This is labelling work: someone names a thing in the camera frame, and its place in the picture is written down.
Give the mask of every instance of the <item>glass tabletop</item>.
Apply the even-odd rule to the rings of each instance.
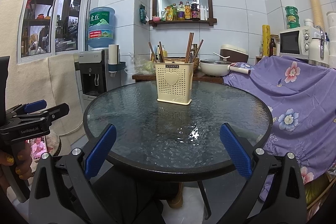
[[[272,124],[267,106],[253,95],[198,81],[193,81],[187,106],[158,102],[156,81],[148,81],[102,94],[85,115],[85,126],[94,137],[113,124],[117,140],[111,150],[149,169],[199,168],[227,161],[230,157],[219,138],[223,123],[252,145],[269,134]]]

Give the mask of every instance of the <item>table leg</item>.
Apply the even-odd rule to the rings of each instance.
[[[205,212],[206,212],[205,220],[208,220],[209,217],[211,216],[211,209],[210,209],[210,205],[209,205],[209,202],[208,202],[208,198],[207,198],[207,195],[206,195],[205,190],[204,190],[203,182],[198,181],[197,183],[198,183],[198,187],[201,191],[201,195],[202,195],[203,202],[204,202],[204,205],[205,205]]]

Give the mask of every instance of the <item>microwave oven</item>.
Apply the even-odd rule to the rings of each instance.
[[[321,33],[311,26],[303,26],[280,32],[280,56],[308,59],[309,45],[313,38],[321,39]]]

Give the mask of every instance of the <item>purple cloth cover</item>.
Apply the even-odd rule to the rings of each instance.
[[[237,67],[249,68],[246,63]],[[246,90],[270,109],[273,128],[264,149],[284,156],[293,152],[304,183],[325,173],[336,160],[336,70],[290,57],[264,57],[251,75],[232,72],[224,84]],[[260,198],[266,199],[272,176]]]

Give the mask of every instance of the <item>hand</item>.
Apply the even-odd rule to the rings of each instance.
[[[26,180],[32,176],[32,169],[30,168],[30,165],[33,159],[31,158],[30,150],[30,145],[26,143],[26,148],[24,150],[21,150],[17,154],[17,158],[24,161],[22,164],[18,165],[15,168],[15,172],[22,180]],[[5,166],[12,166],[14,164],[14,158],[11,155],[0,150],[0,164]],[[10,186],[5,175],[2,172],[0,174],[0,186],[5,193],[7,192],[7,188]]]

